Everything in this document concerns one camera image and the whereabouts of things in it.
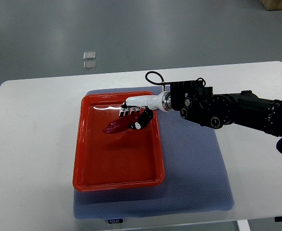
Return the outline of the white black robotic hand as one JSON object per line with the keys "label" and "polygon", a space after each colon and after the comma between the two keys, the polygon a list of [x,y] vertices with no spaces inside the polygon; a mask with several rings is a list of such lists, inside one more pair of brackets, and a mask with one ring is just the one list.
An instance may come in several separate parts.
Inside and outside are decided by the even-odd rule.
{"label": "white black robotic hand", "polygon": [[132,122],[128,128],[134,130],[141,130],[145,128],[153,118],[154,110],[165,111],[163,104],[163,95],[142,95],[128,97],[121,105],[119,117],[132,115]]}

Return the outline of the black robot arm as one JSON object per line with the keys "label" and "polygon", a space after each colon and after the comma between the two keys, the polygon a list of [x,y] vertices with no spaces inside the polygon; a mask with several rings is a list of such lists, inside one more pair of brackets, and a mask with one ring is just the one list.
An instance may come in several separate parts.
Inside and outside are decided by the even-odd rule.
{"label": "black robot arm", "polygon": [[250,90],[233,94],[213,94],[203,78],[169,82],[170,89],[159,95],[127,98],[120,109],[120,117],[127,117],[134,109],[143,108],[131,129],[143,129],[153,118],[155,110],[178,111],[180,116],[201,126],[220,129],[237,124],[279,137],[276,149],[282,154],[282,101],[262,99]]}

